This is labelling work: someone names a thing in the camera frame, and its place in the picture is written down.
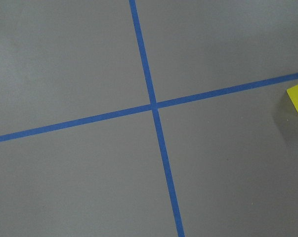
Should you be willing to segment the blue tape line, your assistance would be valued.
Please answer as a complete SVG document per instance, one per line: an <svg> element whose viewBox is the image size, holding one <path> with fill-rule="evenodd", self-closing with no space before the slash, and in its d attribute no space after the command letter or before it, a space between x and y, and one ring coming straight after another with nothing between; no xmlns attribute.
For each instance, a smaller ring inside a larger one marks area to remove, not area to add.
<svg viewBox="0 0 298 237"><path fill-rule="evenodd" d="M283 82L297 80L297 79L298 79L298 73L295 73L295 74L280 76L280 77L276 77L276 78L264 79L264 80L260 80L260 81L254 81L254 82L249 82L249 83L240 84L240 85L236 85L236 86L231 86L231 87L212 90L212 91L208 91L208 92L198 93L198 94L194 94L194 95L179 97L179 98L175 98L175 99L165 100L165 101L161 101L161 102L156 102L152 105L151 104L141 105L141 106L137 106L137 107L132 107L132 108L123 109L123 110L119 110L119 111L95 115L95 116L91 116L91 117L65 121L65 122L56 123L56 124L52 124L52 125L47 125L47 126L32 128L32 129L28 129L28 130L18 131L18 132L14 132L14 133L10 133L10 134L0 135L0 142L24 138L24 137L28 137L28 136L34 136L34 135L48 133L48 132L57 131L57 130L62 130L62 129L85 125L88 123L94 123L94 122L98 122L98 121L102 121L102 120L124 117L124 116L132 115L132 114L138 114L138 113L142 113L142 112L146 112L146 111L151 111L153 109L160 109L160 108L175 106L175 105L184 104L184 103L188 103L188 102L218 97L221 95L236 93L236 92L245 91L245 90L251 90L251 89L255 89L255 88L260 88L260 87L264 87L264 86L269 86L269 85L283 83Z"/></svg>

